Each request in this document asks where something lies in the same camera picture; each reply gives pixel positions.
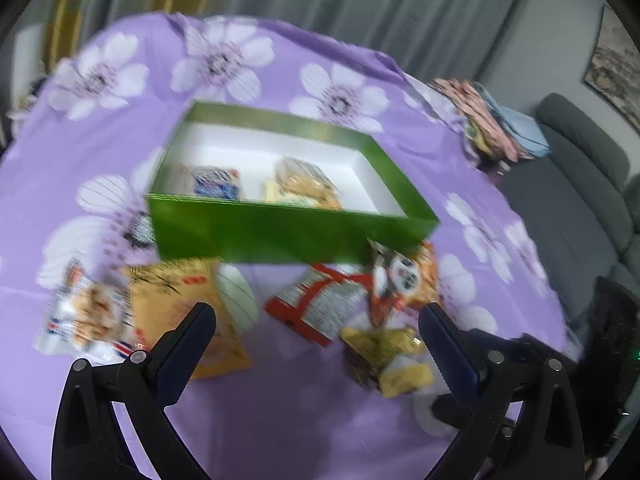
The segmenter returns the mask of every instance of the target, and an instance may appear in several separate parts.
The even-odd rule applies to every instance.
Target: panda logo
[[[391,260],[389,278],[399,294],[410,296],[417,291],[420,283],[418,265],[410,258],[397,254]]]

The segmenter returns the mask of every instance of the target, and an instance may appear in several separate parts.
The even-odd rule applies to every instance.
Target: purple tablecloth
[[[60,64],[0,166],[0,425],[37,478],[50,476],[73,360],[31,347],[51,289],[73,256],[100,280],[155,259],[124,233],[145,208],[160,147],[194,97],[372,135],[442,222],[432,240],[459,325],[503,337],[529,332],[562,347],[561,309],[535,246],[465,159],[463,120],[442,110],[438,117],[393,60],[282,22],[137,16]],[[239,267],[260,304],[302,270]],[[321,349],[263,312],[243,338],[251,370],[194,381],[167,410],[212,477],[420,479],[448,446],[418,426],[411,396],[384,400],[348,380],[340,344]],[[141,471],[155,477],[116,409]]]

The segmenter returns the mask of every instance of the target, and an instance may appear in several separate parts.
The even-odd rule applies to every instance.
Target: screw
[[[74,361],[72,368],[76,372],[79,372],[80,370],[84,370],[85,366],[86,366],[86,359],[78,359],[77,361]]]
[[[489,361],[497,365],[504,362],[504,355],[502,355],[502,353],[498,352],[497,350],[489,350],[486,353],[486,356],[489,358]]]
[[[549,368],[555,372],[562,370],[562,363],[558,359],[549,359]]]
[[[144,350],[136,350],[129,356],[131,362],[135,365],[139,365],[142,361],[146,359],[146,352]]]

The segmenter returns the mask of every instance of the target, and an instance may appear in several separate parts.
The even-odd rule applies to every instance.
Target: nutrition label
[[[311,300],[302,321],[333,341],[366,293],[359,283],[330,283]]]
[[[311,269],[296,286],[290,286],[286,290],[283,290],[276,298],[279,298],[293,308],[297,308],[300,303],[300,298],[307,293],[311,286],[327,278],[328,276],[324,272]]]

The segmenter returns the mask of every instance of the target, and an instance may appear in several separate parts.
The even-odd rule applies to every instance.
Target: plastic wrapper
[[[327,346],[364,302],[369,287],[366,274],[343,274],[313,265],[302,280],[272,298],[265,310],[306,339]]]
[[[276,180],[282,189],[298,195],[330,200],[337,189],[315,164],[297,158],[283,158],[276,166]]]
[[[342,209],[340,201],[333,195],[327,198],[313,198],[285,190],[274,180],[264,183],[264,201],[276,204],[299,205],[324,209]]]
[[[384,324],[393,309],[416,310],[432,301],[438,302],[438,275],[433,245],[423,242],[415,259],[408,258],[377,242],[373,250],[373,290],[370,318],[372,325]]]
[[[190,258],[128,267],[131,304],[146,349],[176,328],[199,301],[216,311],[216,333],[192,379],[216,376],[252,365],[215,282],[219,260]]]
[[[141,348],[132,321],[129,295],[94,282],[72,260],[65,282],[55,291],[34,348],[43,354],[70,354],[94,364],[122,362]]]
[[[340,332],[347,373],[383,397],[418,390],[434,380],[417,332],[415,311],[393,310],[385,325],[373,328],[368,312],[356,313]]]
[[[180,165],[177,170],[175,192],[188,196],[203,196],[224,200],[240,200],[240,173],[234,168]]]

